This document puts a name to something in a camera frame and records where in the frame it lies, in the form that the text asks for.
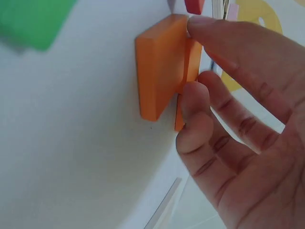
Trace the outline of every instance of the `green object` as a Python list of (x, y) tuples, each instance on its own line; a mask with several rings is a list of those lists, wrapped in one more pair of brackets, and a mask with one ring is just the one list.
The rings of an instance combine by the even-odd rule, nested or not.
[(0, 36), (47, 50), (76, 0), (0, 0)]

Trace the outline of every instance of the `knuckle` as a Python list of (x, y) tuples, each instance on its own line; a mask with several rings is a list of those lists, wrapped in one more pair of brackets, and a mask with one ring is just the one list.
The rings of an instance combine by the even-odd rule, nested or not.
[(204, 172), (206, 172), (217, 160), (217, 158), (214, 156), (210, 160), (208, 160), (204, 165), (202, 165), (192, 176), (193, 177), (198, 177)]
[(213, 144), (213, 151), (217, 154), (221, 149), (223, 149), (228, 142), (232, 139), (230, 135), (225, 135), (217, 139), (217, 141)]
[(261, 151), (263, 152), (263, 151), (269, 149), (270, 147), (272, 147), (275, 144), (275, 142), (277, 141), (278, 137), (279, 137), (279, 134), (276, 132), (269, 133), (262, 142)]
[(257, 120), (253, 116), (244, 119), (239, 125), (239, 128), (238, 128), (239, 134), (241, 136), (246, 135), (249, 131), (251, 131), (253, 129), (253, 127), (255, 126), (256, 123), (257, 123)]
[(263, 103), (274, 91), (267, 83), (263, 82), (258, 89), (258, 102)]

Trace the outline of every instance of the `skin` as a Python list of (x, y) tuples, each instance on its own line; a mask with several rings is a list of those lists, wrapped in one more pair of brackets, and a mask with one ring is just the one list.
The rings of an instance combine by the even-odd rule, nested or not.
[[(203, 72), (183, 92), (179, 155), (229, 229), (305, 228), (305, 48), (247, 22), (194, 17), (189, 34), (262, 106), (280, 134)], [(246, 145), (236, 142), (212, 107)]]

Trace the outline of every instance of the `white wall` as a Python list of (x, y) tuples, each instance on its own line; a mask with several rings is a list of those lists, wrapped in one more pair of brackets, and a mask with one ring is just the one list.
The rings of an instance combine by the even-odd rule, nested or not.
[(186, 180), (175, 99), (157, 123), (139, 115), (134, 38), (169, 14), (166, 0), (79, 0), (47, 53), (0, 44), (1, 228), (143, 228)]

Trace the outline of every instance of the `orange block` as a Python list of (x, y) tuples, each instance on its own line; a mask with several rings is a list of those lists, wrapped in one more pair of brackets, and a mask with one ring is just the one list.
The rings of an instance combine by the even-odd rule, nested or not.
[(186, 82), (195, 81), (199, 75), (202, 45), (192, 38), (187, 38), (185, 48), (185, 61), (183, 83), (177, 93), (182, 94)]
[(201, 15), (204, 0), (184, 0), (184, 2), (189, 13)]
[(136, 38), (142, 118), (157, 121), (183, 84), (187, 16), (172, 14)]
[(178, 101), (177, 101), (177, 111), (176, 111), (176, 122), (175, 122), (175, 131), (179, 132), (184, 127), (184, 121), (182, 116), (182, 110), (181, 110), (181, 101), (182, 101), (182, 95), (178, 95)]

